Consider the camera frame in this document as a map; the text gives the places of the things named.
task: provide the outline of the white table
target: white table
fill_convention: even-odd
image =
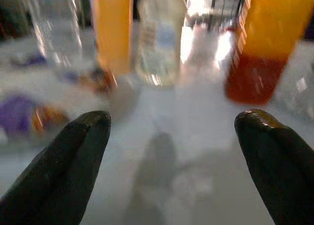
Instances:
[[[126,78],[137,88],[120,89],[129,100],[115,106],[129,112],[112,126],[82,225],[274,224],[234,131],[236,115],[251,106],[224,96],[227,38],[185,28],[182,75],[173,88],[138,88],[133,75]],[[311,123],[275,101],[262,108],[314,146]],[[0,195],[39,150],[0,155]]]

